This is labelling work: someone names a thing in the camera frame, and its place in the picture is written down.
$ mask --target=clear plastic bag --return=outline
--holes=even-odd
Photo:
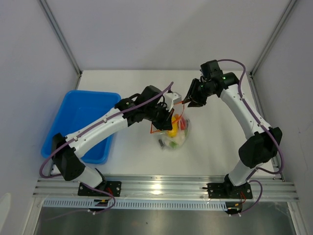
[[[181,102],[174,105],[171,131],[157,130],[151,124],[150,133],[155,135],[161,148],[177,149],[185,143],[190,131],[190,120],[183,112],[184,105]]]

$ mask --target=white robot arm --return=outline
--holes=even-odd
[[[55,135],[52,151],[67,143],[67,146],[52,157],[64,179],[66,181],[75,179],[92,188],[103,190],[106,183],[103,175],[80,160],[92,147],[113,133],[143,119],[150,120],[157,129],[171,130],[173,106],[181,101],[181,96],[171,91],[160,94],[161,91],[158,88],[148,86],[142,94],[122,99],[109,112],[81,130],[65,137],[60,133]],[[148,100],[158,95],[159,98],[147,103]]]
[[[211,191],[209,197],[240,199],[240,193],[250,189],[247,188],[250,187],[247,180],[255,172],[255,169],[277,154],[277,147],[269,134],[279,144],[282,132],[278,127],[272,128],[263,120],[260,114],[249,104],[244,94],[240,96],[238,90],[239,79],[234,73],[223,74],[216,60],[202,64],[201,71],[201,78],[193,79],[183,103],[189,103],[188,107],[201,107],[206,104],[209,96],[216,94],[231,109],[247,139],[243,146],[239,148],[239,162],[225,176],[224,183],[208,184]]]

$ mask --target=metal bracket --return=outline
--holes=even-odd
[[[111,193],[114,197],[119,197],[122,190],[122,182],[120,181],[107,181],[105,191]],[[78,196],[96,197],[102,196],[103,193],[93,191],[87,188],[84,184],[80,183],[78,188]]]
[[[231,196],[228,195],[224,183],[209,183],[207,184],[207,191],[210,199],[242,199],[241,192],[246,199],[252,199],[252,190],[250,184],[244,184],[241,191]]]

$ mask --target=purple cable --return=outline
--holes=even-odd
[[[284,167],[285,167],[285,158],[284,158],[284,154],[283,154],[283,151],[282,149],[280,148],[279,144],[277,143],[276,139],[274,138],[274,136],[271,134],[271,132],[268,131],[268,129],[265,128],[265,126],[263,126],[261,124],[261,121],[260,119],[256,116],[256,114],[254,113],[254,111],[251,109],[251,107],[248,105],[247,101],[243,98],[243,93],[241,91],[241,83],[243,81],[243,78],[244,78],[244,75],[246,73],[246,67],[243,63],[237,61],[237,60],[232,60],[232,59],[222,59],[222,60],[218,60],[218,62],[223,62],[223,61],[229,61],[229,62],[234,62],[234,63],[237,63],[239,65],[241,65],[243,67],[243,73],[241,74],[240,76],[240,79],[239,79],[239,85],[238,85],[238,93],[239,93],[239,96],[240,98],[242,99],[243,103],[245,104],[246,108],[249,110],[249,112],[251,113],[251,115],[253,116],[253,118],[256,120],[256,122],[260,125],[260,127],[268,134],[268,136],[271,138],[271,140],[273,141],[274,145],[276,146],[278,152],[279,152],[279,155],[280,155],[280,159],[281,159],[281,165],[280,165],[280,169],[277,171],[277,172],[271,172],[269,170],[266,170],[264,168],[261,168],[261,167],[257,167],[256,169],[257,170],[262,170],[262,171],[265,171],[266,173],[269,173],[269,174],[273,174],[273,175],[276,175],[276,174],[280,174],[282,173]],[[247,178],[250,179],[251,176],[255,173],[256,171],[253,171]]]
[[[113,114],[113,115],[109,116],[109,117],[107,118],[107,121],[110,120],[110,119],[112,119],[113,117],[116,117],[116,116],[120,115],[120,114],[123,114],[123,113],[129,112],[129,111],[138,109],[138,108],[140,108],[140,107],[142,107],[142,106],[144,106],[144,105],[150,103],[151,101],[153,101],[153,100],[155,100],[155,99],[161,97],[164,93],[166,93],[168,90],[171,89],[173,83],[174,83],[174,82],[171,82],[171,83],[168,85],[167,88],[165,88],[161,93],[157,94],[156,96],[152,97],[151,99],[148,99],[147,101],[145,101],[145,102],[143,102],[143,103],[141,103],[141,104],[138,104],[138,105],[136,105],[136,106],[134,106],[134,107],[131,107],[131,108],[129,108],[129,109],[125,109],[125,110],[123,110],[123,111],[121,111],[121,112],[118,112],[118,113],[116,113],[116,114]],[[90,126],[90,127],[87,128],[86,130],[82,131],[79,135],[77,135],[77,138],[82,137],[85,133],[87,133],[87,132],[90,131],[91,129],[95,128],[96,126],[98,126],[98,125],[100,125],[100,124],[102,124],[102,123],[104,123],[104,122],[105,122],[104,120],[101,120],[101,121],[95,123],[94,125]],[[43,174],[43,169],[44,169],[45,165],[49,162],[49,160],[50,160],[54,155],[56,155],[61,149],[63,149],[64,147],[66,147],[67,145],[69,145],[70,143],[72,143],[73,141],[74,141],[74,139],[71,139],[71,140],[67,141],[66,143],[62,144],[60,147],[58,147],[56,150],[54,150],[54,151],[50,154],[50,156],[43,162],[43,164],[41,165],[41,167],[40,167],[40,169],[39,169],[40,177],[42,177],[42,178],[44,178],[44,179],[49,179],[49,178],[54,178],[54,177],[61,176],[61,174],[46,176],[46,175]]]
[[[251,207],[249,207],[248,209],[246,209],[246,210],[240,212],[240,214],[246,213],[246,212],[248,212],[249,210],[251,210],[251,209],[260,201],[260,199],[261,199],[261,197],[262,197],[262,194],[263,194],[263,186],[262,186],[261,182],[258,181],[258,180],[250,180],[249,183],[251,183],[251,182],[256,182],[256,183],[258,183],[258,184],[260,185],[260,195],[259,195],[258,199],[255,201],[255,203],[254,203]]]
[[[102,190],[98,190],[98,189],[92,188],[92,187],[90,187],[89,185],[86,185],[86,184],[84,184],[84,183],[83,183],[83,185],[86,186],[87,188],[89,188],[90,190],[93,190],[93,191],[96,191],[96,192],[100,192],[100,193],[103,193],[103,194],[109,196],[109,197],[112,198],[113,201],[114,201],[111,206],[109,206],[109,207],[107,207],[107,208],[105,208],[105,209],[103,209],[103,210],[101,210],[101,211],[95,211],[95,212],[92,212],[92,213],[94,213],[94,214],[100,214],[100,213],[109,211],[112,207],[115,206],[115,204],[116,204],[116,198],[115,198],[112,194],[110,194],[110,193],[108,193],[108,192],[105,192],[105,191],[102,191]],[[60,218],[60,217],[63,217],[63,216],[69,215],[69,214],[77,213],[77,212],[88,212],[88,211],[85,210],[85,209],[74,210],[74,211],[70,211],[70,212],[67,212],[67,213],[58,215],[58,216],[56,216],[56,217],[52,217],[52,218],[49,218],[49,219],[45,219],[45,221],[57,219],[57,218]]]

